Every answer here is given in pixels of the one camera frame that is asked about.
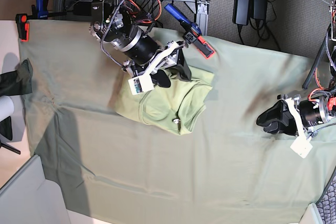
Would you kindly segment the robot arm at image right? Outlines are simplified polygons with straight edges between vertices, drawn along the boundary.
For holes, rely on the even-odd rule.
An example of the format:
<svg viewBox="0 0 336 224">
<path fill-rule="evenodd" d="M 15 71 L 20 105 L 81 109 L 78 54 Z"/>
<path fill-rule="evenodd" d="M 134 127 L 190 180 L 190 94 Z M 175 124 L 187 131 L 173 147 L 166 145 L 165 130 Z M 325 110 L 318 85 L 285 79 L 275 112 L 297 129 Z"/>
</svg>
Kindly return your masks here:
<svg viewBox="0 0 336 224">
<path fill-rule="evenodd" d="M 256 120 L 264 132 L 302 137 L 309 142 L 321 129 L 335 125 L 330 123 L 335 118 L 335 49 L 331 49 L 335 47 L 335 0 L 329 0 L 329 13 L 330 25 L 302 85 L 306 90 L 314 80 L 317 88 L 305 100 L 300 95 L 278 95 L 277 102 Z M 327 87 L 323 87 L 318 78 L 318 66 L 323 56 L 328 57 L 331 74 Z"/>
</svg>

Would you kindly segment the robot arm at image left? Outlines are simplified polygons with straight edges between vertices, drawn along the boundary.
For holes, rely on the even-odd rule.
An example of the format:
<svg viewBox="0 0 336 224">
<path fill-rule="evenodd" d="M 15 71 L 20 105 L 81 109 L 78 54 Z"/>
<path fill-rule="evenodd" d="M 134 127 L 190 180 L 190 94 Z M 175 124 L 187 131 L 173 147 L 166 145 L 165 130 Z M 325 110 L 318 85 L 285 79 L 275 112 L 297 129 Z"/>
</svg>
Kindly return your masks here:
<svg viewBox="0 0 336 224">
<path fill-rule="evenodd" d="M 127 57 L 118 62 L 124 77 L 114 110 L 127 119 L 176 135 L 191 133 L 206 108 L 214 77 L 211 72 L 189 66 L 184 55 L 188 45 L 195 45 L 198 55 L 209 58 L 214 54 L 198 26 L 174 5 L 166 5 L 185 34 L 180 41 L 162 45 L 150 36 L 157 17 L 133 0 L 93 0 L 91 7 L 90 32 L 101 50 L 111 44 Z"/>
</svg>

